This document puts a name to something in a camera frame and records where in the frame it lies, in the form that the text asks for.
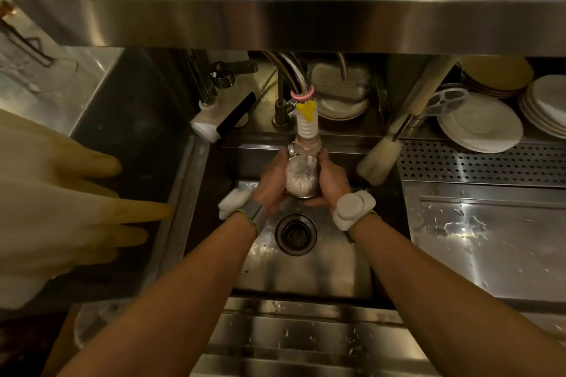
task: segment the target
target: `stainless steel sink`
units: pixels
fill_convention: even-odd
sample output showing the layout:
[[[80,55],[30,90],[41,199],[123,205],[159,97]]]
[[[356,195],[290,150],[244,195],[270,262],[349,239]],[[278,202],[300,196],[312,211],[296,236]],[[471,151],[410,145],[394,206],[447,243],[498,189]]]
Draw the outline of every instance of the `stainless steel sink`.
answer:
[[[217,203],[232,188],[252,189],[277,152],[277,145],[225,145],[210,148],[188,233],[190,252],[221,221]],[[330,158],[344,167],[354,188],[366,185],[356,174],[365,149],[330,147]],[[408,237],[407,216],[397,172],[375,188],[378,211]],[[327,207],[310,207],[288,198],[271,217],[251,247],[233,295],[316,302],[349,302],[379,308],[392,304],[372,276],[357,246],[332,222]]]

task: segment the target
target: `perforated metal panel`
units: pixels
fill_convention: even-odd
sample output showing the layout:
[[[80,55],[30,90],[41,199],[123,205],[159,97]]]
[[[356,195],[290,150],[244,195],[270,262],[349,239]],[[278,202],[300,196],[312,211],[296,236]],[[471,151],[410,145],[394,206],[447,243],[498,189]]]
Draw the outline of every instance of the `perforated metal panel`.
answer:
[[[477,153],[444,140],[406,140],[397,166],[409,181],[566,188],[566,143]]]

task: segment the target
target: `hand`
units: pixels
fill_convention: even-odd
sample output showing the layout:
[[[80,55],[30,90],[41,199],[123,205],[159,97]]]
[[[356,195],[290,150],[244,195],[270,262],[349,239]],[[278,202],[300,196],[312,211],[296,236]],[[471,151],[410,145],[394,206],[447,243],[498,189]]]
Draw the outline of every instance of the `hand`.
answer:
[[[346,172],[341,166],[337,166],[328,156],[328,150],[323,149],[319,155],[320,164],[320,189],[322,197],[316,197],[305,202],[308,206],[330,207],[330,213],[334,214],[336,203],[343,195],[351,193],[350,184]]]
[[[259,180],[258,187],[251,194],[251,198],[259,202],[267,213],[275,213],[285,199],[285,185],[287,184],[287,161],[289,157],[286,149],[280,149],[272,163],[265,169]]]

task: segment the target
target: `person's right hand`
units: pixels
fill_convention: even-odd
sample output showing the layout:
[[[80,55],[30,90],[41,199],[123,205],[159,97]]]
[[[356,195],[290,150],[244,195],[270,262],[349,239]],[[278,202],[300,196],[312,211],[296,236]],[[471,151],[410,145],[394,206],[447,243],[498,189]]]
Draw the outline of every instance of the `person's right hand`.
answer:
[[[320,190],[322,196],[315,197],[305,202],[308,206],[330,207],[330,213],[334,214],[336,203],[343,195],[351,193],[350,184],[346,172],[341,166],[337,166],[328,156],[328,150],[323,149],[319,155],[320,164]]]

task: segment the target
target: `person's left arm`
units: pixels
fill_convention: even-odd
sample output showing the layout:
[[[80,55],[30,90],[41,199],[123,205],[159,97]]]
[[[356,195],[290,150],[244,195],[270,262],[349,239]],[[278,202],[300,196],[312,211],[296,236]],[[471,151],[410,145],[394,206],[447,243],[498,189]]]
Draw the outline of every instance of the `person's left arm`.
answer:
[[[282,201],[286,166],[287,153],[279,151],[252,193],[269,211]],[[255,236],[244,214],[232,214],[89,342],[59,376],[188,376]]]

